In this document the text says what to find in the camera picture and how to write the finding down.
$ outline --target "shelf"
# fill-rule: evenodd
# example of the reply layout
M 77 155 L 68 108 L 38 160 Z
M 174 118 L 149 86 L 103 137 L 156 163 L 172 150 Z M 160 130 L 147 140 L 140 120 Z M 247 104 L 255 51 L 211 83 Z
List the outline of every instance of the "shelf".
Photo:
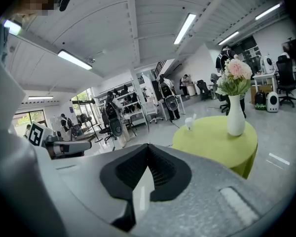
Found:
M 129 104 L 129 105 L 124 105 L 123 107 L 125 108 L 125 107 L 127 107 L 127 106 L 135 105 L 135 104 L 137 104 L 137 103 L 138 103 L 138 101 L 135 102 L 135 103 L 131 103 L 131 104 Z
M 112 92 L 113 92 L 114 89 L 116 89 L 117 91 L 121 91 L 121 90 L 124 88 L 124 85 L 126 85 L 128 88 L 133 87 L 133 83 L 132 83 L 132 81 L 128 81 L 128 82 L 126 82 L 126 83 L 123 83 L 123 84 L 117 85 L 117 86 L 115 86 L 115 87 L 113 87 L 113 88 L 110 88 L 110 89 L 108 89 L 108 90 L 106 90 L 106 91 L 103 91 L 101 94 L 99 94 L 99 95 L 96 96 L 95 98 L 106 97 L 107 92 L 108 92 L 108 91 L 112 91 Z
M 126 97 L 126 96 L 128 96 L 128 95 L 133 94 L 133 93 L 134 93 L 134 91 L 129 92 L 129 93 L 125 94 L 125 95 L 122 95 L 122 96 L 116 97 L 116 99 L 120 99 L 120 98 Z

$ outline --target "staircase railing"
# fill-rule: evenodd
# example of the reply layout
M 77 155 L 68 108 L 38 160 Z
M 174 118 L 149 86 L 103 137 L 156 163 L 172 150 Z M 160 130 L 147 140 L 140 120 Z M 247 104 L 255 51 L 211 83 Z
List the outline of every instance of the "staircase railing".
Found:
M 156 66 L 156 69 L 154 70 L 153 74 L 154 74 L 154 77 L 157 79 L 158 75 L 160 74 L 160 71 L 162 70 L 164 64 L 166 63 L 166 61 L 159 61 L 157 66 Z

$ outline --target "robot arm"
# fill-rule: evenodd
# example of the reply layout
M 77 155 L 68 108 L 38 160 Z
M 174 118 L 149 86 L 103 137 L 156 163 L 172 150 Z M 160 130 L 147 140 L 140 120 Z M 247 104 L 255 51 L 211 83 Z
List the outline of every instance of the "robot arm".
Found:
M 85 150 L 92 147 L 90 141 L 63 141 L 60 132 L 55 132 L 35 121 L 28 140 L 34 146 L 46 148 L 52 159 L 77 153 L 83 154 Z

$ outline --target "white vase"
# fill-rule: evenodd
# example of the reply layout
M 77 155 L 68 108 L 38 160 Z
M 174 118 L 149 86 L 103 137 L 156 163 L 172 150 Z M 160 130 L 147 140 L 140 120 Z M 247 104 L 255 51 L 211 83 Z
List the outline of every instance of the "white vase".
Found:
M 227 131 L 232 136 L 239 136 L 245 130 L 245 117 L 240 106 L 240 95 L 229 96 L 230 110 L 227 121 Z

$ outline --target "green leaves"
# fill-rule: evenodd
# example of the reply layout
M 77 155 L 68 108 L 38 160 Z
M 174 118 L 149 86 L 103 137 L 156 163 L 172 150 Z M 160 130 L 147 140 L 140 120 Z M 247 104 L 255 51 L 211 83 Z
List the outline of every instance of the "green leaves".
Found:
M 239 78 L 222 82 L 218 88 L 230 96 L 243 95 L 250 88 L 250 80 Z

